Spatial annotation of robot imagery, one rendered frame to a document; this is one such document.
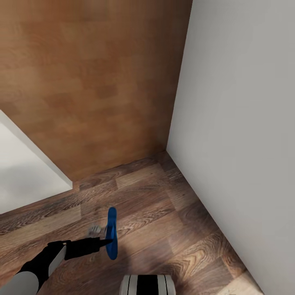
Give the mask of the robot trunk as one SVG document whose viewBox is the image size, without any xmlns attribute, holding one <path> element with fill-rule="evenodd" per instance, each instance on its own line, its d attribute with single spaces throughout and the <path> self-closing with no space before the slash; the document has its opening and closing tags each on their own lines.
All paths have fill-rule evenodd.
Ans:
<svg viewBox="0 0 295 295">
<path fill-rule="evenodd" d="M 119 295 L 176 295 L 171 275 L 125 275 Z"/>
</svg>

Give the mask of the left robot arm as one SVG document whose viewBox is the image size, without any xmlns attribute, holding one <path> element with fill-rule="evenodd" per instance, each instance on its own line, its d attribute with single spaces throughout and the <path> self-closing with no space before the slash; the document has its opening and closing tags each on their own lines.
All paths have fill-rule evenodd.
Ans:
<svg viewBox="0 0 295 295">
<path fill-rule="evenodd" d="M 42 252 L 26 262 L 15 276 L 0 287 L 0 295 L 36 295 L 64 258 L 66 261 L 99 252 L 100 247 L 113 242 L 112 239 L 95 238 L 94 234 L 100 230 L 101 227 L 95 225 L 89 227 L 85 239 L 48 243 Z"/>
</svg>

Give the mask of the sandal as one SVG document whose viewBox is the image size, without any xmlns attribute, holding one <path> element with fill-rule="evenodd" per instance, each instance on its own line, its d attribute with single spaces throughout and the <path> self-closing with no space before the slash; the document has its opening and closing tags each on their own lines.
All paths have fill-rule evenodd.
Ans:
<svg viewBox="0 0 295 295">
<path fill-rule="evenodd" d="M 113 242 L 106 245 L 106 250 L 111 260 L 115 260 L 118 255 L 118 240 L 116 233 L 116 218 L 117 210 L 114 207 L 111 207 L 108 211 L 108 224 L 106 226 L 107 234 L 105 239 L 112 239 Z"/>
</svg>

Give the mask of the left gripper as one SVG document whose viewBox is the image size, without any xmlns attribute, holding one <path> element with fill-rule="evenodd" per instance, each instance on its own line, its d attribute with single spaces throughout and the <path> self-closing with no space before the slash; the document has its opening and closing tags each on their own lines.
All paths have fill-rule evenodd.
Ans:
<svg viewBox="0 0 295 295">
<path fill-rule="evenodd" d="M 108 240 L 100 240 L 100 237 L 97 238 L 85 238 L 80 239 L 79 241 L 79 253 L 78 257 L 86 256 L 88 254 L 92 254 L 93 252 L 99 252 L 100 247 L 108 245 L 109 243 L 112 243 L 112 239 Z"/>
</svg>

